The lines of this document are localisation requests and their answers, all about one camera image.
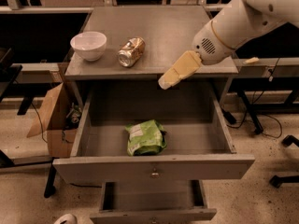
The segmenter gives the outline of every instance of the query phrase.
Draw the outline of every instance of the floor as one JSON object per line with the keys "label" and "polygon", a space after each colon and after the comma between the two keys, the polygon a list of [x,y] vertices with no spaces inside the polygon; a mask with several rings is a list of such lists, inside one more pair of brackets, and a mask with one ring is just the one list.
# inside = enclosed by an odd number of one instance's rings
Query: floor
{"label": "floor", "polygon": [[[42,98],[35,99],[37,109],[41,102]],[[6,99],[0,104],[1,150],[11,159],[47,155],[47,145],[41,135],[26,138],[36,116],[35,110],[30,108],[26,115],[17,116],[18,107],[19,99]],[[242,120],[244,106],[234,94],[228,96],[224,108],[231,111],[237,120]],[[217,208],[217,214],[209,222],[193,224],[298,223],[299,184],[283,184],[276,189],[269,184],[269,179],[273,175],[299,173],[299,148],[295,144],[290,147],[281,144],[288,134],[299,137],[299,117],[294,114],[271,117],[275,119],[259,117],[264,134],[254,134],[250,117],[239,129],[229,128],[237,152],[254,154],[256,161],[240,180],[205,180],[208,207]],[[51,224],[66,213],[77,216],[79,224],[92,223],[89,214],[98,210],[101,189],[67,185],[57,175],[54,184],[56,193],[45,199],[48,172],[49,167],[19,172],[0,171],[0,224]]]}

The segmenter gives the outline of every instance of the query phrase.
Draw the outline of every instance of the gray cabinet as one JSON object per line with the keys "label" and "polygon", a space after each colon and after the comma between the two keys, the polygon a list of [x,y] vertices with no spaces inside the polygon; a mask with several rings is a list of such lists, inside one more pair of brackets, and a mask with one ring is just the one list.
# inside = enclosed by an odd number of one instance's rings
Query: gray cabinet
{"label": "gray cabinet", "polygon": [[[111,23],[113,18],[121,22]],[[210,220],[216,210],[208,208],[199,180],[240,179],[253,164],[252,155],[236,152],[221,113],[220,101],[237,73],[231,58],[203,66],[172,90],[159,89],[159,76],[207,21],[198,6],[93,11],[85,30],[106,32],[110,43],[97,62],[72,58],[66,76],[83,114],[71,157],[54,161],[66,183],[102,185],[93,223]],[[116,54],[121,41],[135,34],[145,38],[147,51],[127,69]],[[79,84],[86,82],[85,100]],[[124,127],[149,119],[166,129],[167,148],[155,156],[130,157]]]}

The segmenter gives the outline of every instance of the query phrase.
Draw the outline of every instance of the white object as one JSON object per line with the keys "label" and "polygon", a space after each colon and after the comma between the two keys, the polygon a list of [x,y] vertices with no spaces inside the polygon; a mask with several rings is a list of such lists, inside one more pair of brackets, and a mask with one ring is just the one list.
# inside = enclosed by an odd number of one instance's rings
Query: white object
{"label": "white object", "polygon": [[77,224],[77,218],[72,214],[65,214],[59,217],[54,224]]}
{"label": "white object", "polygon": [[182,79],[193,75],[201,66],[198,53],[193,50],[185,51],[178,60],[158,80],[164,90],[177,85]]}
{"label": "white object", "polygon": [[250,59],[245,60],[243,63],[257,63],[259,60],[258,57],[252,57]]}
{"label": "white object", "polygon": [[70,44],[76,54],[84,60],[96,61],[106,50],[107,38],[99,32],[84,32],[75,35]]}

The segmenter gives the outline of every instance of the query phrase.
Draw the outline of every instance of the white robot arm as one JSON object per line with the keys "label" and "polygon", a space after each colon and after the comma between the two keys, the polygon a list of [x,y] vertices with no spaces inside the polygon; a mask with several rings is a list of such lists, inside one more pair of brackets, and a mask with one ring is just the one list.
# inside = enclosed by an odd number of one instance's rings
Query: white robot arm
{"label": "white robot arm", "polygon": [[159,84],[166,90],[191,76],[200,63],[219,63],[251,39],[286,22],[299,27],[299,0],[232,0],[195,35],[193,53],[188,53],[192,62],[186,64],[183,54],[159,79]]}

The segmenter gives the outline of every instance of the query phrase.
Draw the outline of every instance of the green bag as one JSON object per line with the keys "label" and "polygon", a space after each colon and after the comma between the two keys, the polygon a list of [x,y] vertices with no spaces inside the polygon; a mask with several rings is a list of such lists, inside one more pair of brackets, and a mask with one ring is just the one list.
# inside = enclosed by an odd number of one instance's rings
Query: green bag
{"label": "green bag", "polygon": [[128,125],[130,134],[127,152],[130,156],[154,155],[166,148],[164,127],[152,119],[136,125]]}

